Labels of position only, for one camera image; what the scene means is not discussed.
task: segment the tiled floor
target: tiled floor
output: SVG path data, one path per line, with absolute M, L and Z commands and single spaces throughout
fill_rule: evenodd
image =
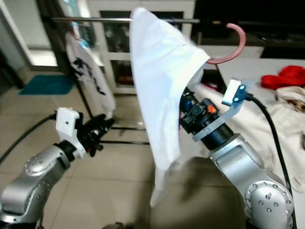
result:
M 88 114 L 75 88 L 63 96 L 20 96 L 11 90 L 0 98 L 0 154 L 25 130 L 58 106 Z M 119 124 L 141 126 L 135 96 L 117 96 Z M 105 140 L 148 141 L 144 131 L 111 130 Z M 0 166 L 4 187 L 26 160 L 58 142 L 55 123 L 49 121 L 27 137 Z M 105 144 L 96 157 L 73 162 L 55 186 L 45 208 L 46 229 L 101 229 L 116 221 L 136 222 L 141 229 L 243 229 L 241 201 L 231 183 L 203 158 L 169 174 L 165 199 L 149 206 L 154 162 L 149 146 Z

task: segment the clothes hanger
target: clothes hanger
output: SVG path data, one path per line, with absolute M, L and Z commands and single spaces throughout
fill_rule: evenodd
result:
M 209 64 L 219 64 L 219 63 L 224 63 L 224 62 L 234 59 L 236 56 L 238 56 L 243 51 L 243 49 L 246 45 L 246 33 L 244 32 L 244 30 L 241 27 L 239 27 L 238 25 L 232 24 L 232 23 L 228 23 L 226 27 L 228 29 L 232 29 L 237 32 L 237 34 L 239 36 L 239 45 L 238 45 L 237 49 L 228 56 L 218 58 L 218 59 L 208 60 L 207 63 L 209 63 Z

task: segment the white cabinet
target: white cabinet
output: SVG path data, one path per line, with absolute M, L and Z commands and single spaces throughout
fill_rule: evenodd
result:
M 92 17 L 129 18 L 137 7 L 144 7 L 159 18 L 193 18 L 194 1 L 139 1 L 139 0 L 90 0 Z M 112 91 L 117 94 L 135 94 L 129 53 L 129 24 L 94 23 L 95 36 L 100 48 L 105 74 Z M 192 25 L 178 28 L 190 37 Z

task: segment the white table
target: white table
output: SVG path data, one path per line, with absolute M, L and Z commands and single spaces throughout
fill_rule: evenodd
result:
M 220 74 L 226 85 L 231 78 L 250 79 L 255 82 L 249 90 L 265 105 L 275 101 L 274 91 L 260 86 L 261 77 L 266 74 L 277 75 L 282 68 L 288 65 L 300 65 L 305 67 L 305 60 L 282 59 L 234 59 L 218 65 Z M 305 194 L 293 190 L 295 214 L 298 229 L 305 229 Z

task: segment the screw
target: screw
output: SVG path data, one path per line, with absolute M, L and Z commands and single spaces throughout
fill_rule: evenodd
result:
M 96 148 L 97 148 L 97 150 L 101 151 L 101 150 L 104 149 L 104 146 L 103 145 L 98 145 Z

